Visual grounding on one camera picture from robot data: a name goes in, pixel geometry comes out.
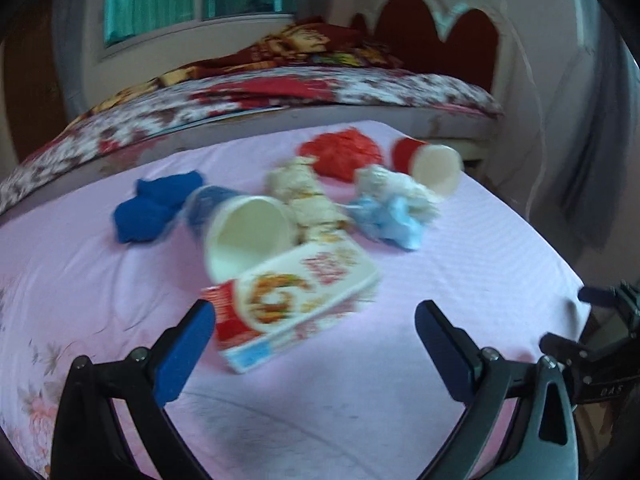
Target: pink tablecloth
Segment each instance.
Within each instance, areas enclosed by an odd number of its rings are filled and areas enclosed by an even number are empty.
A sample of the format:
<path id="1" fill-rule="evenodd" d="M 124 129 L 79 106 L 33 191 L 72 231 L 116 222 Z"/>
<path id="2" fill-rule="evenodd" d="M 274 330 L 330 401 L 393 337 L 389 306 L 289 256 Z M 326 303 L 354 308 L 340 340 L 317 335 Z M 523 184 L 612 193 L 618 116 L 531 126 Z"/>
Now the pink tablecloth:
<path id="1" fill-rule="evenodd" d="M 355 125 L 386 152 L 400 135 L 380 123 Z M 198 170 L 211 184 L 261 192 L 265 172 L 300 142 L 342 126 L 176 153 L 2 227 L 0 424 L 29 465 L 48 469 L 73 357 L 103 362 L 151 345 L 209 285 L 202 253 L 183 225 L 153 245 L 116 243 L 111 213 L 132 196 L 134 181 Z M 327 182 L 326 189 L 339 202 L 353 195 L 345 184 Z M 356 239 L 383 275 L 375 304 L 243 376 L 229 372 L 210 344 L 167 407 L 216 480 L 415 479 L 462 413 L 415 334 L 421 300 L 435 300 L 479 346 L 521 360 L 539 357 L 543 333 L 577 338 L 586 322 L 588 307 L 576 298 L 580 279 L 467 177 L 420 251 Z M 496 445 L 493 439 L 490 447 Z M 132 448 L 152 472 L 140 444 Z"/>

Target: window sill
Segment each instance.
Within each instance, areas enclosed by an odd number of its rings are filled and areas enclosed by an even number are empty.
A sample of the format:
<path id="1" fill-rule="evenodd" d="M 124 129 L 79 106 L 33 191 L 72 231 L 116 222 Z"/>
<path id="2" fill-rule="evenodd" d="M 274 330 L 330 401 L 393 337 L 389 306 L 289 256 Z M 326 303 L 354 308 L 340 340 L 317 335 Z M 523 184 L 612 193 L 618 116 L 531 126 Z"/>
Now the window sill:
<path id="1" fill-rule="evenodd" d="M 190 30 L 192 28 L 197 27 L 207 27 L 207 25 L 215 25 L 217 23 L 229 23 L 229 22 L 256 22 L 256 21 L 265 21 L 265 20 L 282 20 L 283 18 L 289 18 L 293 20 L 293 14 L 287 14 L 286 12 L 266 12 L 266 13 L 258 13 L 258 14 L 236 14 L 234 16 L 222 16 L 219 18 L 207 18 L 201 21 L 198 20 L 190 20 L 188 22 L 176 23 L 175 25 L 171 25 L 170 27 L 158 28 L 156 30 L 151 30 L 149 32 L 145 32 L 144 34 L 140 34 L 135 36 L 134 38 L 129 38 L 128 40 L 121 41 L 111 46 L 103 47 L 99 60 L 106 59 L 108 57 L 114 56 L 116 54 L 121 53 L 123 50 L 127 50 L 129 48 L 138 46 L 139 44 L 145 43 L 145 41 L 154 40 L 155 38 L 160 38 L 162 36 L 166 36 L 167 34 L 175 34 L 176 32 L 182 32 L 184 30 Z M 102 34 L 100 34 L 100 42 L 104 43 L 104 39 L 102 38 Z"/>

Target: red paper cup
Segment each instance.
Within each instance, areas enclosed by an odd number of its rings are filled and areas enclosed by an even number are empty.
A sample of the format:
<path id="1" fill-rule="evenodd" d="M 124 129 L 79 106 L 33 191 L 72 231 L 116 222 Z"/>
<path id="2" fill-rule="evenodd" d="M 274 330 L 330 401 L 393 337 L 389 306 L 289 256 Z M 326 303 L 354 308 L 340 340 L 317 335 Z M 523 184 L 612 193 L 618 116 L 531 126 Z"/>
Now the red paper cup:
<path id="1" fill-rule="evenodd" d="M 411 175 L 429 188 L 439 200 L 444 200 L 458 188 L 463 163 L 460 154 L 442 144 L 429 144 L 405 137 L 391 150 L 394 169 Z"/>

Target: dark red headboard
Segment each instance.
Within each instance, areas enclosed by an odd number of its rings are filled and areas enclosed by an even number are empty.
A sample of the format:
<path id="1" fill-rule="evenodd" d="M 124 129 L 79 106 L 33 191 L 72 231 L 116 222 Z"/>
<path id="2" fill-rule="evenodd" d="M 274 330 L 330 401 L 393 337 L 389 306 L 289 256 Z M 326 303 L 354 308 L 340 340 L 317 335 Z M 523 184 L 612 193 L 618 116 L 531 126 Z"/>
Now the dark red headboard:
<path id="1" fill-rule="evenodd" d="M 367 31 L 364 16 L 354 15 L 351 27 Z M 407 70 L 450 75 L 491 91 L 499 34 L 482 10 L 460 16 L 442 42 L 424 0 L 388 0 L 373 37 L 388 44 Z"/>

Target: metal screw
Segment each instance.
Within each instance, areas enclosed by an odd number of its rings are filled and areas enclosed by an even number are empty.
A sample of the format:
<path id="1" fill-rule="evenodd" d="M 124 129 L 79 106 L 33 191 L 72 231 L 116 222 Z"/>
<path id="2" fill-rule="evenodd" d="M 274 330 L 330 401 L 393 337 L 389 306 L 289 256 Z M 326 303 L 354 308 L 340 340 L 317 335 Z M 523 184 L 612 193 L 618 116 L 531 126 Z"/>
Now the metal screw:
<path id="1" fill-rule="evenodd" d="M 542 357 L 542 364 L 546 368 L 549 368 L 550 370 L 558 366 L 558 364 L 556 363 L 556 360 L 553 359 L 552 357 L 549 357 L 548 355 L 545 355 Z"/>
<path id="2" fill-rule="evenodd" d="M 497 361 L 500 359 L 500 352 L 495 348 L 487 347 L 482 349 L 482 356 L 489 361 Z"/>
<path id="3" fill-rule="evenodd" d="M 89 358 L 86 355 L 78 356 L 74 359 L 73 365 L 76 369 L 81 370 L 89 364 Z"/>
<path id="4" fill-rule="evenodd" d="M 138 348 L 134 348 L 130 353 L 129 357 L 131 357 L 135 362 L 139 363 L 140 361 L 144 361 L 149 355 L 148 348 L 143 346 L 139 346 Z"/>

